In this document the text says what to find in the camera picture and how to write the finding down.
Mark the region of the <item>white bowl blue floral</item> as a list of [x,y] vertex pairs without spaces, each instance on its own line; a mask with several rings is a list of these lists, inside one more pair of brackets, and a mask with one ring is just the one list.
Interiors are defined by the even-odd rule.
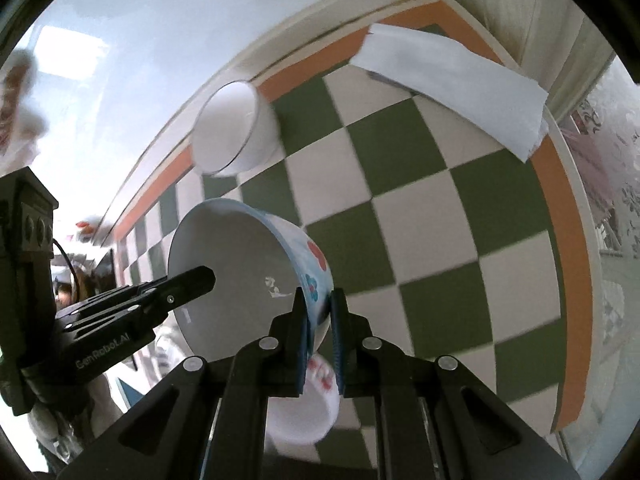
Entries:
[[197,266],[214,272],[214,288],[175,310],[197,356],[220,360],[267,335],[271,321],[292,310],[297,289],[304,293],[311,348],[321,346],[334,281],[329,260],[303,229],[237,200],[206,200],[180,221],[168,275]]

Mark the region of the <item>white bowl red floral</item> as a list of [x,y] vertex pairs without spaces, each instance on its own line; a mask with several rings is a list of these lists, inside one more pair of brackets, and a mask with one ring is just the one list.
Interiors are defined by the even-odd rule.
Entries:
[[315,353],[307,364],[303,393],[297,398],[269,399],[266,433],[288,444],[316,444],[335,425],[339,411],[334,370]]

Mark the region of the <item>checkered green white tablecloth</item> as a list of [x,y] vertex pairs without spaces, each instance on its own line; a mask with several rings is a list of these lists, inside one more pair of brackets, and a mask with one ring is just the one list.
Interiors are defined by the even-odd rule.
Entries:
[[179,221],[209,197],[305,229],[350,307],[405,351],[456,356],[548,442],[578,419],[599,263],[586,196],[551,130],[528,162],[422,96],[348,65],[367,21],[254,81],[282,138],[264,166],[205,177],[185,145],[114,229],[119,277],[158,278]]

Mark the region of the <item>white bowl far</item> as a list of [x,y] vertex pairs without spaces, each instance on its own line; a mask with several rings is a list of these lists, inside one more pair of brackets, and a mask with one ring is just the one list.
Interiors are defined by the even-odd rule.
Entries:
[[204,104],[191,131],[194,166],[232,177],[265,162],[277,149],[277,115],[254,84],[231,81]]

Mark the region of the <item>folded white paper towel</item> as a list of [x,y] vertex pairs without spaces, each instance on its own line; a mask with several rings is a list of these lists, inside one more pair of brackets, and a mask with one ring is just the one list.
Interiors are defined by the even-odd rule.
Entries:
[[349,63],[453,110],[521,162],[546,135],[548,92],[456,40],[375,23]]

